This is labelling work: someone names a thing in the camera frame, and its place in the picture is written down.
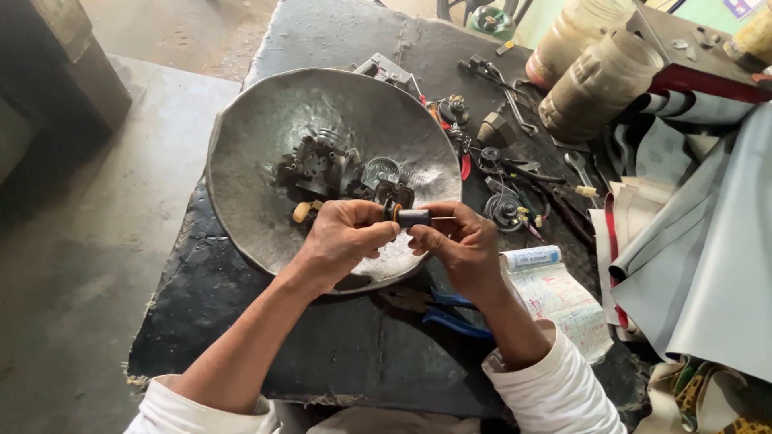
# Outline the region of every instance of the white sleeve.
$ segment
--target white sleeve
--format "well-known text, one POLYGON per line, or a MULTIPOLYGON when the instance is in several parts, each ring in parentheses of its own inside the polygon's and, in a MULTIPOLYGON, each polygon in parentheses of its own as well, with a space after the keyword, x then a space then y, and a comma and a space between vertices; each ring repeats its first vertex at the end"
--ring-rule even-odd
POLYGON ((210 409, 166 386, 179 375, 153 378, 140 403, 140 412, 124 434, 270 434, 279 428, 273 403, 260 396, 254 415, 210 409))
POLYGON ((550 320, 539 320, 550 353, 521 371, 506 372, 499 349, 482 363, 523 434, 625 434, 619 413, 573 343, 550 320))

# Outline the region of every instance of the man's left hand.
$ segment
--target man's left hand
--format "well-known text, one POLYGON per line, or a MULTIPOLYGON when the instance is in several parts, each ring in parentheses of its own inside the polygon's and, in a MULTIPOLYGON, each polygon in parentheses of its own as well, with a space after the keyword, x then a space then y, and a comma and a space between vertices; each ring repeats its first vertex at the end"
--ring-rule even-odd
POLYGON ((315 297, 327 293, 364 258, 376 259, 378 248, 400 231, 382 222, 383 207, 364 200, 327 201, 303 247, 288 268, 305 275, 315 297))

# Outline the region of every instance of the concrete floor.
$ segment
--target concrete floor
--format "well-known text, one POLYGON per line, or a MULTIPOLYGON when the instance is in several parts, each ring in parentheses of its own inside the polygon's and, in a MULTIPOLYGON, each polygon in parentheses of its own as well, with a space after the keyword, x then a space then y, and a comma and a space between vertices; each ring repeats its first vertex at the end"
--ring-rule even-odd
POLYGON ((121 432, 136 414, 122 363, 276 1, 82 0, 105 51, 163 67, 111 57, 135 100, 121 131, 41 137, 0 188, 0 432, 121 432))

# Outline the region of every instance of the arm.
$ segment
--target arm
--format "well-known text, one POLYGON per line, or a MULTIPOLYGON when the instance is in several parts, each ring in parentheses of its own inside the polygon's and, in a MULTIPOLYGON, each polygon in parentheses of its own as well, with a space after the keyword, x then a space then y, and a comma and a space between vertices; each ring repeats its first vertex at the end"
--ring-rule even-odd
POLYGON ((483 369, 524 433, 626 432, 579 350, 548 320, 534 323, 507 289, 496 225, 461 202, 426 205, 455 220, 414 226, 408 244, 442 262, 450 283, 485 316, 498 348, 483 369))
MULTIPOLYGON (((306 306, 332 290, 363 258, 377 258, 378 248, 399 233, 397 223, 380 222, 381 212, 373 202, 325 202, 303 247, 233 326, 183 375, 151 384, 148 396, 156 401, 146 399, 140 405, 129 432, 177 432, 181 424, 185 432, 206 432, 208 426, 221 432, 223 418, 251 415, 279 347, 306 306), (179 406, 169 405, 172 400, 179 406), (177 410, 181 407, 191 418, 200 419, 205 412, 217 420, 211 425, 196 422, 193 429, 186 425, 189 418, 180 420, 186 419, 177 410)), ((261 422, 246 417, 237 422, 241 427, 261 422)))

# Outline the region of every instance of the notebook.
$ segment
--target notebook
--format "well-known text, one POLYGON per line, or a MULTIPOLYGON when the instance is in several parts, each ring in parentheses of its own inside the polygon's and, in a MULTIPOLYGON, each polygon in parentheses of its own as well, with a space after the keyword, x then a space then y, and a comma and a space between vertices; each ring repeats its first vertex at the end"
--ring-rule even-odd
POLYGON ((501 273, 534 320, 552 320, 591 364, 613 345, 601 305, 566 270, 557 246, 502 252, 501 273))

